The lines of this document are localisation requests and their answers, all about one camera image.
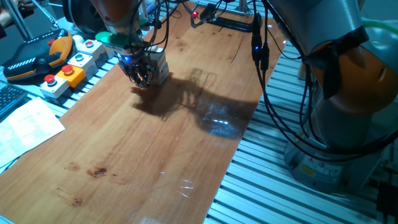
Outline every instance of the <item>red button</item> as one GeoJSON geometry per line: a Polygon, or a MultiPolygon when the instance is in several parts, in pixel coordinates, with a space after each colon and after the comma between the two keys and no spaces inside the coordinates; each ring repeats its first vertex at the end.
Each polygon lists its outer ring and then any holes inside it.
{"type": "Polygon", "coordinates": [[[51,39],[51,40],[49,40],[49,41],[47,42],[47,44],[48,44],[49,46],[51,46],[52,44],[54,44],[54,41],[55,41],[55,39],[51,39]]]}
{"type": "Polygon", "coordinates": [[[62,67],[61,70],[63,73],[70,73],[73,71],[73,67],[71,65],[66,65],[66,66],[62,67]]]}
{"type": "Polygon", "coordinates": [[[87,41],[86,42],[86,47],[90,48],[92,46],[94,46],[94,43],[92,41],[87,41]]]}
{"type": "Polygon", "coordinates": [[[44,81],[46,81],[48,84],[54,83],[55,82],[55,76],[54,75],[46,75],[44,77],[44,81]]]}

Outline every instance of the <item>label sticker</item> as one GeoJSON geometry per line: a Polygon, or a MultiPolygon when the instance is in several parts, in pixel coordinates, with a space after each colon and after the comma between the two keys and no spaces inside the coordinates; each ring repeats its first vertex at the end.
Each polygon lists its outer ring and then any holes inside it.
{"type": "Polygon", "coordinates": [[[336,183],[343,167],[319,162],[315,168],[313,178],[328,183],[336,183]]]}
{"type": "Polygon", "coordinates": [[[316,159],[313,159],[309,156],[305,156],[303,164],[301,165],[301,170],[312,177],[315,173],[317,165],[318,161],[316,159]]]}

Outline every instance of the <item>wooden table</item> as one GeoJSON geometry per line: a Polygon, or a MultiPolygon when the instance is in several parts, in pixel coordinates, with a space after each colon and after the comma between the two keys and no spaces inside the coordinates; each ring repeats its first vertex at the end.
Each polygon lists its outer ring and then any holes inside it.
{"type": "MultiPolygon", "coordinates": [[[[251,34],[193,29],[179,11],[170,20],[169,79],[141,90],[118,66],[110,70],[61,117],[64,132],[0,175],[1,215],[15,223],[203,221],[261,87],[251,34]]],[[[268,75],[280,55],[269,40],[268,75]]]]}

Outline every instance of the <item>connector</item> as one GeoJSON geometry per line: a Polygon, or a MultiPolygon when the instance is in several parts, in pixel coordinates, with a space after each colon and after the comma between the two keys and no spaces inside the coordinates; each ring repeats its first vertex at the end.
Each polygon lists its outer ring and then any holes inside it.
{"type": "Polygon", "coordinates": [[[269,66],[269,47],[268,43],[264,43],[261,49],[261,70],[263,72],[268,70],[269,66]]]}
{"type": "Polygon", "coordinates": [[[259,13],[254,16],[252,23],[253,35],[251,37],[251,56],[256,64],[259,66],[261,60],[261,16],[259,13]]]}

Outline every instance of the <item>keyboard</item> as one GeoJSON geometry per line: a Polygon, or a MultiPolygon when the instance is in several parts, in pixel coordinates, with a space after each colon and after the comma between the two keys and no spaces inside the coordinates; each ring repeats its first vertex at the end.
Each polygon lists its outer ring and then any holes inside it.
{"type": "Polygon", "coordinates": [[[24,101],[27,92],[5,86],[0,90],[0,118],[12,111],[20,102],[24,101]]]}

